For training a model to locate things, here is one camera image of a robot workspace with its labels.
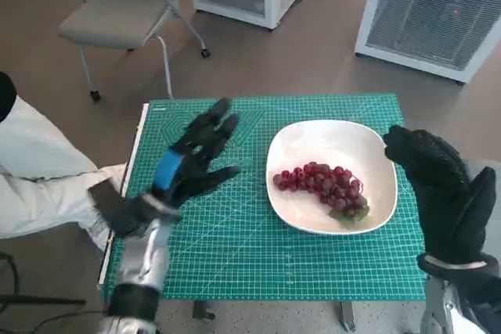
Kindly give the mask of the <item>bare black left hand blue tape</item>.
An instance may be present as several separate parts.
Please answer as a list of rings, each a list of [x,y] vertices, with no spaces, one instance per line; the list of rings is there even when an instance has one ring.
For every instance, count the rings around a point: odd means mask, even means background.
[[[150,188],[128,202],[134,219],[131,233],[145,231],[151,221],[161,217],[171,223],[179,222],[178,209],[182,204],[215,191],[241,172],[238,166],[209,171],[211,162],[220,156],[240,121],[237,114],[227,114],[230,106],[230,99],[219,99],[199,114],[163,154]]]

